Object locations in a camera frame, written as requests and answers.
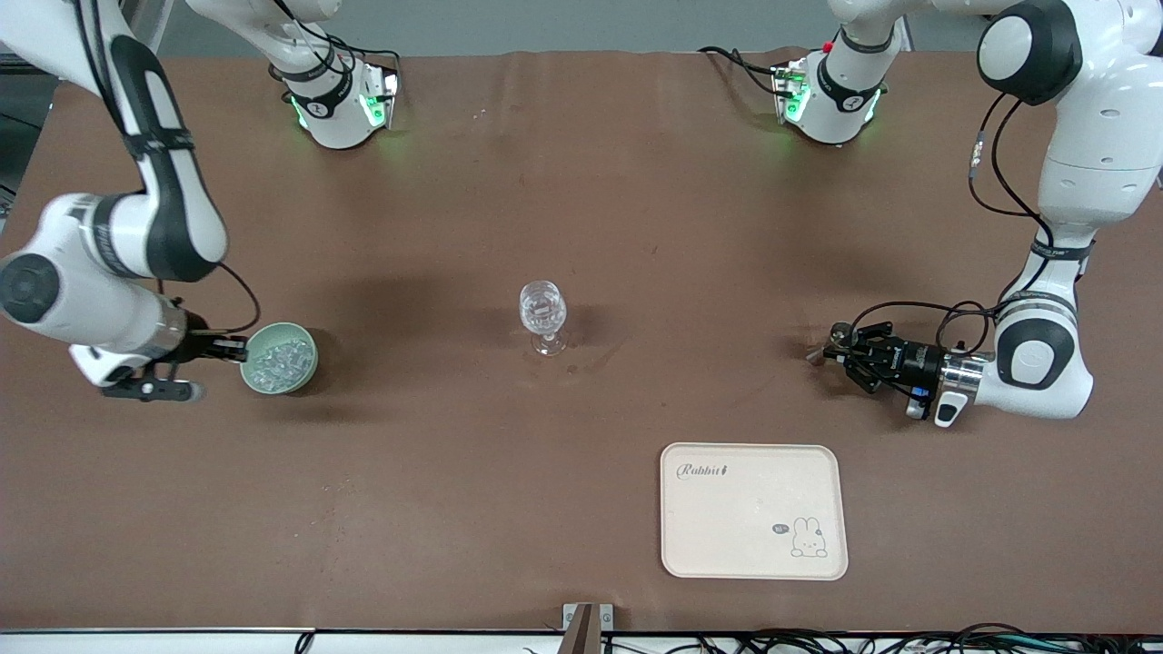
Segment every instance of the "cartoon bunny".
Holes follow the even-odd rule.
[[[828,555],[820,521],[815,518],[795,518],[795,534],[792,536],[792,556]]]

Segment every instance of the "black strap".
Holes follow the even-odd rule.
[[[1091,244],[1085,248],[1051,248],[1037,241],[1034,241],[1029,247],[1029,251],[1049,261],[1084,261],[1090,256],[1092,249],[1094,249],[1094,241],[1091,241]]]
[[[287,72],[276,69],[273,65],[271,65],[271,67],[279,73],[279,79],[283,81],[311,81],[323,77],[323,73],[327,71],[334,72],[331,64],[335,63],[335,45],[328,43],[327,56],[322,59],[323,61],[319,62],[317,66],[304,72]]]
[[[340,84],[322,95],[308,98],[307,95],[291,93],[291,97],[294,98],[299,108],[307,112],[312,118],[331,118],[335,114],[335,107],[340,106],[340,102],[345,100],[348,94],[351,93],[351,78],[352,74],[350,72],[344,73],[340,79]]]
[[[127,134],[122,140],[135,159],[170,150],[194,149],[194,137],[188,129],[155,129],[143,134]]]
[[[836,109],[846,114],[861,111],[880,90],[880,84],[864,91],[852,91],[841,86],[828,74],[828,57],[820,59],[820,67],[816,69],[815,77],[820,80],[820,90],[823,91],[823,94],[832,98],[836,102]]]
[[[892,29],[889,30],[889,40],[879,45],[861,45],[859,43],[852,41],[848,36],[848,33],[844,31],[844,28],[840,28],[840,38],[844,42],[844,45],[848,45],[856,52],[859,52],[862,55],[877,55],[879,52],[884,52],[885,50],[887,50],[889,45],[892,45],[893,31],[896,29],[897,26],[893,26]]]
[[[1020,301],[1020,300],[1048,300],[1048,301],[1051,301],[1051,303],[1054,303],[1056,305],[1062,306],[1066,311],[1069,311],[1070,315],[1073,315],[1075,320],[1078,320],[1078,310],[1076,310],[1073,306],[1071,306],[1071,304],[1068,303],[1065,299],[1063,299],[1059,296],[1055,296],[1054,293],[1046,293],[1046,292],[1042,292],[1042,291],[1018,291],[1016,293],[1009,296],[1008,299],[1006,299],[1006,304],[1008,305],[1011,303],[1015,303],[1015,301]]]
[[[101,257],[113,273],[117,277],[124,277],[127,279],[141,279],[142,276],[137,275],[126,262],[121,261],[117,256],[116,248],[113,247],[113,228],[109,225],[109,220],[113,218],[113,207],[121,201],[121,198],[126,196],[131,196],[133,193],[117,193],[115,196],[105,196],[97,204],[97,208],[93,209],[93,222],[91,225],[93,233],[93,243],[97,246],[97,254]]]

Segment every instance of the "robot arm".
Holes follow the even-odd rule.
[[[115,0],[0,3],[0,40],[100,97],[144,184],[136,193],[52,200],[28,244],[0,261],[0,307],[14,322],[71,343],[78,367],[106,394],[195,399],[195,385],[173,378],[176,365],[240,360],[244,340],[208,333],[197,314],[130,280],[197,282],[226,255],[226,228],[165,72]],[[152,377],[157,362],[171,364],[170,378],[148,384],[133,376],[145,367]]]
[[[190,7],[250,42],[291,91],[299,123],[333,149],[363,143],[388,128],[398,71],[336,48],[322,28],[341,0],[186,0]]]
[[[1057,125],[1042,166],[1044,228],[994,317],[996,351],[966,355],[904,341],[891,324],[837,324],[823,355],[872,392],[907,389],[909,415],[936,404],[947,427],[970,404],[1036,418],[1078,415],[1093,377],[1083,362],[1073,285],[1100,227],[1132,215],[1163,165],[1163,7],[1157,0],[1026,0],[994,17],[982,77]]]
[[[1014,0],[828,0],[841,27],[830,50],[818,50],[776,71],[779,119],[821,143],[843,143],[872,120],[884,76],[900,51],[893,26],[908,12],[935,7],[956,14],[996,14]]]

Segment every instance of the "brown mat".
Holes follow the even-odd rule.
[[[972,58],[902,56],[842,149],[778,127],[722,64],[407,61],[398,131],[334,152],[265,62],[169,62],[228,261],[326,360],[306,397],[201,362],[202,404],[138,405],[0,324],[0,625],[540,628],[600,599],[636,630],[1163,631],[1158,193],[1082,283],[1084,415],[979,407],[939,431],[800,356],[872,303],[991,300],[1021,265],[1033,226],[965,190],[992,99]],[[1030,199],[1051,125],[1027,108],[1006,134]],[[53,196],[136,184],[97,99],[63,88],[3,251]],[[536,278],[571,307],[577,347],[550,361],[518,320]],[[248,315],[221,273],[167,290],[217,326]],[[669,576],[675,441],[832,448],[847,576]]]

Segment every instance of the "floor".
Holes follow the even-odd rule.
[[[908,24],[916,50],[968,51],[977,47],[985,21],[927,12],[909,15]],[[326,28],[352,44],[430,57],[514,50],[690,51],[704,45],[763,51],[819,45],[835,34],[836,21],[822,0],[348,0]],[[183,0],[173,2],[158,54],[258,56]],[[0,229],[53,88],[56,80],[49,76],[0,74]]]

